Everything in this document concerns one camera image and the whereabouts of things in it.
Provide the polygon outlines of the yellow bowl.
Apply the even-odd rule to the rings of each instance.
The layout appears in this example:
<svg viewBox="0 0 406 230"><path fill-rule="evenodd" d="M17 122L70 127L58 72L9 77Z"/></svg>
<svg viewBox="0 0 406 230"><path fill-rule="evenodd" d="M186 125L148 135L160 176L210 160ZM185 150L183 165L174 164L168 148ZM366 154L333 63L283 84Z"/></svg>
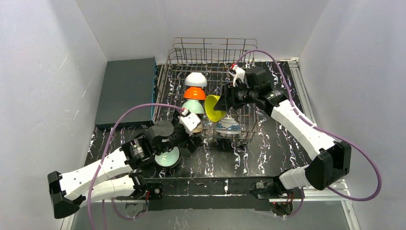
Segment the yellow bowl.
<svg viewBox="0 0 406 230"><path fill-rule="evenodd" d="M212 122L218 122L226 115L226 111L215 110L214 108L219 99L220 96L218 95L208 95L204 101L205 113Z"/></svg>

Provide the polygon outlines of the blue patterned bowl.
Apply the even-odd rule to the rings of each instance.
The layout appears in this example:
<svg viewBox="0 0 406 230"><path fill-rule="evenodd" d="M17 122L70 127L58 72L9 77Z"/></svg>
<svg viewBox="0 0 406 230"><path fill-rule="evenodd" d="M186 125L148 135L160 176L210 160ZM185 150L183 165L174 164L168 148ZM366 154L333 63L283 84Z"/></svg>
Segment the blue patterned bowl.
<svg viewBox="0 0 406 230"><path fill-rule="evenodd" d="M242 132L240 123L230 115L224 116L217 122L215 131L225 135L240 135Z"/></svg>

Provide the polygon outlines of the green bowl dark exterior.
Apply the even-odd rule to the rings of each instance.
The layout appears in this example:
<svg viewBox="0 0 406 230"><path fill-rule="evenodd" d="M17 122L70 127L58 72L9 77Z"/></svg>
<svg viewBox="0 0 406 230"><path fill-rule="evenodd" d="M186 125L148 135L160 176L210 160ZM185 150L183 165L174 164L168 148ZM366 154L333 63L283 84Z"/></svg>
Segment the green bowl dark exterior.
<svg viewBox="0 0 406 230"><path fill-rule="evenodd" d="M171 169L176 167L180 162L180 149L174 147L171 151L162 153L155 156L155 164L164 169Z"/></svg>

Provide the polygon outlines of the celadon green bowl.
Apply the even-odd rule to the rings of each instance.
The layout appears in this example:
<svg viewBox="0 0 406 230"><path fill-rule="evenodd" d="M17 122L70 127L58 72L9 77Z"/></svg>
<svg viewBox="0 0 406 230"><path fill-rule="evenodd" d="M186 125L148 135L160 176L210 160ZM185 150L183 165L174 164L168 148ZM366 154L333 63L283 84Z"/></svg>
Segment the celadon green bowl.
<svg viewBox="0 0 406 230"><path fill-rule="evenodd" d="M191 113L196 113L196 114L204 114L205 110L202 104L200 103L199 100L195 99L187 99L186 102L184 102L181 105L181 108L185 108L189 110Z"/></svg>

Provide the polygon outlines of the orange rimmed white bowl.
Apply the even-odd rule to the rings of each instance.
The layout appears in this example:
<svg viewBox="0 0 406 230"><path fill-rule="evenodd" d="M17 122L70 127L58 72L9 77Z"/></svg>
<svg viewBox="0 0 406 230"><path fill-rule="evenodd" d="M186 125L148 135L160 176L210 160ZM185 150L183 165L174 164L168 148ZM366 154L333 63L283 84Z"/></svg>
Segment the orange rimmed white bowl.
<svg viewBox="0 0 406 230"><path fill-rule="evenodd" d="M206 94L201 87L189 87L183 94L183 98L192 100L205 100Z"/></svg>

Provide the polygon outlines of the white bowl blue band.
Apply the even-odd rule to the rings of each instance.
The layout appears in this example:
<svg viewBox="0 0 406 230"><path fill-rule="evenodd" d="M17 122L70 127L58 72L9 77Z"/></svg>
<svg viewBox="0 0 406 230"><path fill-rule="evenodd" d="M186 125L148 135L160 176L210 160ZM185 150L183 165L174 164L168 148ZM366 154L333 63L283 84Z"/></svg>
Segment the white bowl blue band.
<svg viewBox="0 0 406 230"><path fill-rule="evenodd" d="M207 79L200 72L192 72L185 78L184 83L190 87L206 87Z"/></svg>

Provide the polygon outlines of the beige floral bowl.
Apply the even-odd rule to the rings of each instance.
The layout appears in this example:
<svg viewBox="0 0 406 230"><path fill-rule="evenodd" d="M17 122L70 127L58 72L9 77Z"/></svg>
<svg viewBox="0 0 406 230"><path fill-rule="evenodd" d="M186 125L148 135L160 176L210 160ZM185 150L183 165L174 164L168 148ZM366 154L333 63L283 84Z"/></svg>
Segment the beige floral bowl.
<svg viewBox="0 0 406 230"><path fill-rule="evenodd" d="M192 132L193 133L200 133L203 131L203 124L200 123Z"/></svg>

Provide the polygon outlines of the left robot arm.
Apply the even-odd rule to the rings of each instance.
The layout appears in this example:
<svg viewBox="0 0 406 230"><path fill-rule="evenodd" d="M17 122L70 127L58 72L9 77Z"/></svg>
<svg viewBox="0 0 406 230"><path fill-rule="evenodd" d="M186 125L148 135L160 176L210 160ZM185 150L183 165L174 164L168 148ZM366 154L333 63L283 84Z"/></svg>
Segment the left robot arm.
<svg viewBox="0 0 406 230"><path fill-rule="evenodd" d="M179 157L182 148L194 152L203 140L196 132L201 126L199 121L160 121L96 162L67 173L49 173L54 218L68 217L93 201L118 196L146 198L154 187L137 170L160 156L174 153Z"/></svg>

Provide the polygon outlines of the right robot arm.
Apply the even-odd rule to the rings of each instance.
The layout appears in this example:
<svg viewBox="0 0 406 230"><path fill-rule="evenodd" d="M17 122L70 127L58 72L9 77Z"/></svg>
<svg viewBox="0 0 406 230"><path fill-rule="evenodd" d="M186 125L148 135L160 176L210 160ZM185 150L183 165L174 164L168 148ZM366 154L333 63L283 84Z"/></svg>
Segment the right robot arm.
<svg viewBox="0 0 406 230"><path fill-rule="evenodd" d="M309 186L323 190L349 173L350 144L338 142L317 131L316 124L291 103L286 89L273 88L264 69L255 67L243 70L234 64L229 74L233 81L223 86L214 110L227 111L255 104L284 126L311 159L307 166L290 169L274 177L273 191L282 194L291 189Z"/></svg>

